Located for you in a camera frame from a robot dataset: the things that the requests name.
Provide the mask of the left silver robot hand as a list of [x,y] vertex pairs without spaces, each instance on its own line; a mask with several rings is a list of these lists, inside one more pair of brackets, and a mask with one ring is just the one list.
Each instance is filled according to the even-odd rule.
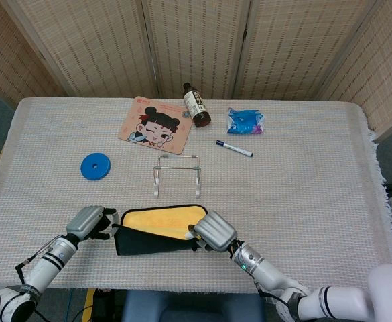
[[82,208],[66,226],[66,237],[79,243],[88,239],[108,240],[117,229],[119,214],[114,208],[92,205]]

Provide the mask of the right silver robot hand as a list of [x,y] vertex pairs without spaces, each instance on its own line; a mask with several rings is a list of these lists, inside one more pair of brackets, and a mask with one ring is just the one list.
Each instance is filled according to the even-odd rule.
[[225,252],[237,239],[235,228],[216,211],[210,211],[196,225],[189,225],[186,239],[196,239],[203,250]]

